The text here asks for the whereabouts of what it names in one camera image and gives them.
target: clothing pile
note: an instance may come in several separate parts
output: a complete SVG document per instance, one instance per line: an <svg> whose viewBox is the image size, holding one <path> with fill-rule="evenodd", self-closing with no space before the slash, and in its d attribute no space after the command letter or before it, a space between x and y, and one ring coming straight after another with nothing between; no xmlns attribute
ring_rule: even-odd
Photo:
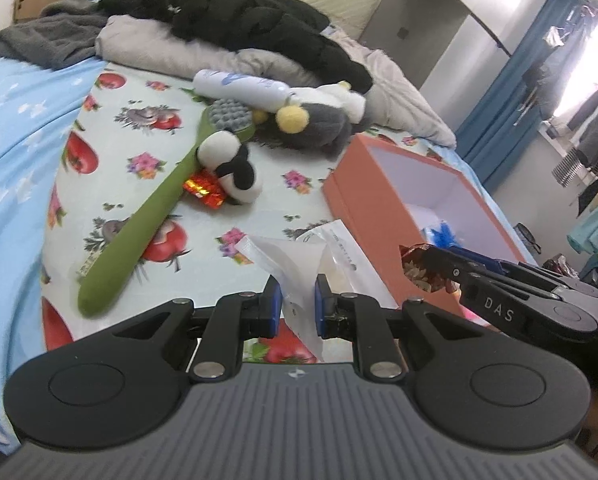
<svg viewBox="0 0 598 480"><path fill-rule="evenodd" d="M367 117L454 148L456 138L381 50L299 0L63 0L0 31L0 56L58 70L99 56L192 79L208 68L292 87L347 81Z"/></svg>

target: panda plush toy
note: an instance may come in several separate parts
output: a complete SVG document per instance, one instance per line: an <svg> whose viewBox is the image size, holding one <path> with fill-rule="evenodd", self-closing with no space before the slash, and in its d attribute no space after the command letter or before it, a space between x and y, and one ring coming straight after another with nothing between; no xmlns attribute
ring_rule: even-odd
<svg viewBox="0 0 598 480"><path fill-rule="evenodd" d="M227 130L213 133L196 150L199 163L214 173L226 194L239 203L252 203L263 191L249 154L248 147Z"/></svg>

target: yellow pom pom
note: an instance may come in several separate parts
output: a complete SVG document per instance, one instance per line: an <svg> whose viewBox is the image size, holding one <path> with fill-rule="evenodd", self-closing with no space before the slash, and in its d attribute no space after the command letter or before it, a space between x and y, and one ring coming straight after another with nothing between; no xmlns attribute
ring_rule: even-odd
<svg viewBox="0 0 598 480"><path fill-rule="evenodd" d="M252 110L252 121L257 126L259 124L265 123L267 120L268 120L268 112L266 112L265 110L258 110L257 108L254 108Z"/></svg>
<svg viewBox="0 0 598 480"><path fill-rule="evenodd" d="M300 106L284 106L276 113L276 124L286 134L298 134L310 123L310 114Z"/></svg>

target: light blue blanket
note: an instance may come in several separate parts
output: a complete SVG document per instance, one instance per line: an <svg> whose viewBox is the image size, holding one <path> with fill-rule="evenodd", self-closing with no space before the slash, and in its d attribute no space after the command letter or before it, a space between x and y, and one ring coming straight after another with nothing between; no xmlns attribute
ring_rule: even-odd
<svg viewBox="0 0 598 480"><path fill-rule="evenodd" d="M106 65L92 58L53 72L0 58L0 450L18 446L3 413L5 379L45 351L41 247L66 133Z"/></svg>

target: orange box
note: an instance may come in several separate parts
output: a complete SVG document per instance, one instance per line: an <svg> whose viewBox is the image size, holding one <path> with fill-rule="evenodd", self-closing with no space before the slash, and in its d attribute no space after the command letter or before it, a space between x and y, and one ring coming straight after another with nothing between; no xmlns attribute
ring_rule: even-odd
<svg viewBox="0 0 598 480"><path fill-rule="evenodd" d="M384 140L355 136L323 192L332 214L344 222L398 304L420 296L462 316L456 296L425 292L403 274L399 246L425 243L421 229L435 219L447 222L467 249L524 261L460 171Z"/></svg>

